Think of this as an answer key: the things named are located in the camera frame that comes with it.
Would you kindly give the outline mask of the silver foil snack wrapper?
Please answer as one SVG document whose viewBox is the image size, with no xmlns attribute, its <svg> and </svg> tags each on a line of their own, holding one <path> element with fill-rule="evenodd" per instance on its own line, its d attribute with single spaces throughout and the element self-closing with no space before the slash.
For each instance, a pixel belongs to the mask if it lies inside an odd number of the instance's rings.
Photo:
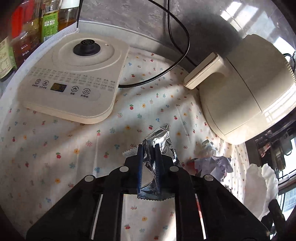
<svg viewBox="0 0 296 241">
<path fill-rule="evenodd" d="M 157 194 L 154 150 L 156 144 L 159 144 L 163 158 L 163 175 L 170 171 L 170 166 L 179 166 L 180 164 L 176 151 L 173 148 L 173 144 L 171 142 L 169 125 L 166 123 L 155 129 L 142 141 L 142 145 L 144 148 L 144 158 L 142 166 L 142 188 L 140 194 L 137 194 L 138 199 L 164 201 L 175 197 L 175 194 L 172 192 L 172 190 L 166 188 L 163 184 L 161 195 Z"/>
</svg>

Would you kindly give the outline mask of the printed paper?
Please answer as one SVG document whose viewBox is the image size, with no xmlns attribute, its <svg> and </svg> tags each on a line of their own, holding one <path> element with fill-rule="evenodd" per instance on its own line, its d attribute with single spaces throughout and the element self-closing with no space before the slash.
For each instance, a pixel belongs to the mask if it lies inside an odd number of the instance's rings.
<svg viewBox="0 0 296 241">
<path fill-rule="evenodd" d="M 228 173 L 233 172 L 231 158 L 221 156 L 209 140 L 202 143 L 202 149 L 193 163 L 197 176 L 212 175 L 220 182 L 223 182 Z"/>
</svg>

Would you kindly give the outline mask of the white tissue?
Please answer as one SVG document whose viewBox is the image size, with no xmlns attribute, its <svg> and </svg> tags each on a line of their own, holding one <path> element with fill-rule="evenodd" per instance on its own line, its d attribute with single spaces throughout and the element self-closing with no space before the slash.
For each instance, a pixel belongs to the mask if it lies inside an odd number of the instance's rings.
<svg viewBox="0 0 296 241">
<path fill-rule="evenodd" d="M 261 220 L 269 213 L 269 203 L 278 197 L 278 179 L 274 170 L 264 164 L 262 167 L 250 164 L 246 173 L 243 204 Z"/>
</svg>

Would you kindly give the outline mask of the floral white tablecloth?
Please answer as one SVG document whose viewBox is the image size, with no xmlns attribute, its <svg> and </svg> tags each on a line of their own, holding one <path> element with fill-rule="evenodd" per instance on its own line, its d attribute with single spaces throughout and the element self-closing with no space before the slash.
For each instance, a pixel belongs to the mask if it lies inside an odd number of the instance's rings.
<svg viewBox="0 0 296 241">
<path fill-rule="evenodd" d="M 186 75 L 176 67 L 150 84 L 118 90 L 113 112 L 95 125 L 24 108 L 16 100 L 20 81 L 12 79 L 1 97 L 1 207 L 14 228 L 25 236 L 84 176 L 109 174 L 124 163 L 124 151 L 164 124 L 182 164 L 199 156 L 205 140 L 230 157 L 233 172 L 223 185 L 243 200 L 246 147 L 227 144 L 212 132 L 199 92 L 183 85 Z"/>
</svg>

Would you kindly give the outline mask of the cream kettle base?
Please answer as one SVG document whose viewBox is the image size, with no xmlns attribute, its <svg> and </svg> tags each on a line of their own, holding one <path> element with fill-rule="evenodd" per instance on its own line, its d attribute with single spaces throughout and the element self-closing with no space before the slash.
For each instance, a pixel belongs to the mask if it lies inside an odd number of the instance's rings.
<svg viewBox="0 0 296 241">
<path fill-rule="evenodd" d="M 115 38 L 74 33 L 30 69 L 18 88 L 26 108 L 83 124 L 112 112 L 129 45 Z"/>
</svg>

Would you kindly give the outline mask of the cream air fryer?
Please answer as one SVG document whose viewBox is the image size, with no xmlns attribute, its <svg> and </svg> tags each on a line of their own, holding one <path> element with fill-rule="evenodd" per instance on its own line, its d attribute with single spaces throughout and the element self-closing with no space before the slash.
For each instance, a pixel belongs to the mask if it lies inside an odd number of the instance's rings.
<svg viewBox="0 0 296 241">
<path fill-rule="evenodd" d="M 184 79 L 199 88 L 205 119 L 225 142 L 241 144 L 295 108 L 295 75 L 273 44 L 252 34 L 226 57 L 211 53 Z"/>
</svg>

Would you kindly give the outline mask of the dark soy sauce bottle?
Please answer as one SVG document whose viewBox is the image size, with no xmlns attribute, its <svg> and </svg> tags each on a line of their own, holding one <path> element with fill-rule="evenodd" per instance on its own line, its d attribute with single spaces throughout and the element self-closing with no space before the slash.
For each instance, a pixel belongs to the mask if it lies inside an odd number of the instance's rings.
<svg viewBox="0 0 296 241">
<path fill-rule="evenodd" d="M 1 82 L 6 81 L 15 70 L 15 63 L 13 62 L 13 49 L 10 46 L 10 39 L 8 32 L 1 33 Z"/>
</svg>

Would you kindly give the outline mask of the green label oil bottle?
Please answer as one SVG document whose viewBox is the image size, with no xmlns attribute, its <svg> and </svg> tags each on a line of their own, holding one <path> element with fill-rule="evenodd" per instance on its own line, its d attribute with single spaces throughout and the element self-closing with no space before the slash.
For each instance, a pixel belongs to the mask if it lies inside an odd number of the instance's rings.
<svg viewBox="0 0 296 241">
<path fill-rule="evenodd" d="M 42 1 L 41 4 L 41 42 L 53 37 L 58 32 L 58 11 L 61 1 Z"/>
</svg>

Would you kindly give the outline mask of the red cap sauce bottle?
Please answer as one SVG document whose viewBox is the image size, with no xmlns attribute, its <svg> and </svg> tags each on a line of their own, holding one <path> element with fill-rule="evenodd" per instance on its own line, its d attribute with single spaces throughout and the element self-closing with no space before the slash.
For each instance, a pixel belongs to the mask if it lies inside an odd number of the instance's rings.
<svg viewBox="0 0 296 241">
<path fill-rule="evenodd" d="M 11 47 L 18 69 L 40 44 L 40 1 L 23 1 L 11 16 Z"/>
</svg>

